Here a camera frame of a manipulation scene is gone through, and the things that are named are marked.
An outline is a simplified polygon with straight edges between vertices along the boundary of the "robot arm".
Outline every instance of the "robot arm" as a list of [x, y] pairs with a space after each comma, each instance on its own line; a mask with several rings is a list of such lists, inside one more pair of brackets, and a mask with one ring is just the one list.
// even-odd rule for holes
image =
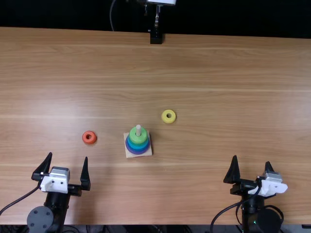
[[81, 173], [81, 185], [70, 184], [70, 170], [65, 167], [52, 167], [50, 152], [43, 163], [33, 172], [32, 179], [38, 181], [41, 191], [47, 193], [43, 206], [34, 208], [27, 217], [30, 233], [61, 233], [71, 196], [82, 195], [89, 191], [91, 182], [88, 174], [87, 157]]

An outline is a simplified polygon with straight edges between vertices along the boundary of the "yellow ring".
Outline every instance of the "yellow ring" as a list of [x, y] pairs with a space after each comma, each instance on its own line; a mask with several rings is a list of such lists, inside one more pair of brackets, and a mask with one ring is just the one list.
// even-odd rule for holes
[[176, 120], [176, 114], [173, 110], [167, 109], [162, 113], [162, 120], [167, 123], [171, 124]]

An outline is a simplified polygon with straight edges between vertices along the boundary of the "orange ring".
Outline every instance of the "orange ring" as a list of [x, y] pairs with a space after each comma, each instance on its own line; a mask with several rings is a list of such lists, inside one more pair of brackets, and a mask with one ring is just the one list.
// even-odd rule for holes
[[93, 144], [96, 142], [97, 140], [97, 136], [93, 131], [86, 131], [83, 135], [82, 135], [82, 140], [84, 141], [84, 143], [86, 144]]

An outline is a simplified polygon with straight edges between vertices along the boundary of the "black cable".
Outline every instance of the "black cable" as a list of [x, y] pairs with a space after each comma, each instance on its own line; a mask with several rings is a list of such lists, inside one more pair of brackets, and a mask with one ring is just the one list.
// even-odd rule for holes
[[107, 229], [108, 233], [111, 233], [108, 226], [106, 227], [106, 229]]
[[111, 26], [111, 30], [114, 32], [114, 27], [113, 27], [113, 24], [112, 24], [112, 9], [113, 9], [113, 6], [115, 4], [116, 0], [112, 0], [112, 3], [110, 5], [110, 10], [109, 10], [109, 20], [110, 20], [110, 26]]
[[236, 208], [236, 210], [235, 210], [235, 217], [237, 217], [237, 221], [238, 221], [238, 223], [239, 223], [240, 225], [242, 225], [242, 224], [241, 224], [241, 222], [240, 222], [240, 220], [239, 220], [239, 217], [238, 217], [238, 212], [239, 212], [239, 208], [240, 208], [240, 206], [241, 206], [241, 204], [240, 204], [240, 205], [238, 205], [238, 206], [237, 206], [237, 208]]
[[242, 233], [242, 230], [239, 228], [239, 226], [238, 225], [235, 226], [237, 227], [238, 231]]
[[184, 227], [186, 228], [188, 233], [192, 233], [192, 230], [191, 230], [191, 228], [188, 225], [185, 225]]
[[72, 228], [74, 228], [78, 233], [80, 233], [80, 231], [79, 231], [79, 229], [78, 228], [76, 228], [76, 227], [74, 227], [74, 226], [71, 226], [71, 225], [66, 225], [66, 227], [72, 227]]
[[11, 229], [9, 228], [8, 225], [5, 225], [5, 228], [8, 230], [9, 233], [12, 233]]
[[238, 206], [239, 204], [243, 204], [243, 203], [245, 203], [245, 202], [251, 200], [252, 198], [254, 198], [255, 196], [258, 195], [258, 193], [260, 192], [260, 190], [261, 190], [261, 181], [259, 181], [259, 183], [258, 183], [258, 189], [257, 189], [256, 193], [254, 193], [253, 195], [251, 195], [248, 199], [243, 200], [243, 201], [239, 201], [239, 202], [237, 202], [237, 203], [235, 203], [235, 204], [233, 204], [233, 205], [228, 206], [227, 208], [224, 208], [222, 211], [220, 211], [220, 212], [214, 217], [214, 219], [212, 220], [212, 222], [211, 222], [211, 224], [210, 224], [210, 228], [209, 228], [210, 233], [213, 233], [214, 223], [215, 223], [216, 219], [218, 219], [218, 217], [219, 217], [220, 215], [222, 215], [224, 212], [226, 212], [226, 211], [228, 211], [228, 210], [230, 210], [230, 209], [232, 209], [232, 208]]
[[2, 215], [2, 213], [7, 210], [8, 208], [10, 208], [12, 205], [15, 205], [16, 203], [19, 203], [21, 200], [24, 200], [26, 197], [30, 196], [32, 193], [34, 193], [35, 191], [37, 191], [39, 189], [39, 185], [34, 188], [33, 190], [31, 190], [29, 193], [27, 193], [26, 195], [22, 196], [21, 198], [15, 200], [14, 202], [8, 204], [7, 206], [5, 206], [1, 211], [0, 211], [0, 216]]

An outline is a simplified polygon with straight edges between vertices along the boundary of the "blue ring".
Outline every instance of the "blue ring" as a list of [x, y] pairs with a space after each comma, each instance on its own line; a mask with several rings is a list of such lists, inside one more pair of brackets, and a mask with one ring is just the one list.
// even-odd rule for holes
[[143, 150], [149, 143], [149, 138], [147, 138], [147, 140], [141, 144], [141, 145], [137, 145], [137, 144], [134, 144], [131, 140], [130, 140], [130, 137], [128, 136], [127, 137], [127, 144], [129, 145], [130, 148], [132, 148], [133, 150], [136, 150], [136, 151], [140, 151], [140, 150]]
[[149, 138], [148, 138], [147, 141], [148, 141], [147, 146], [146, 146], [143, 150], [141, 150], [141, 151], [137, 151], [137, 150], [132, 149], [132, 148], [128, 145], [128, 140], [125, 141], [125, 146], [126, 146], [126, 148], [128, 149], [128, 151], [131, 152], [132, 154], [143, 154], [143, 153], [145, 153], [145, 152], [149, 149], [149, 147], [150, 147], [150, 140], [149, 140]]

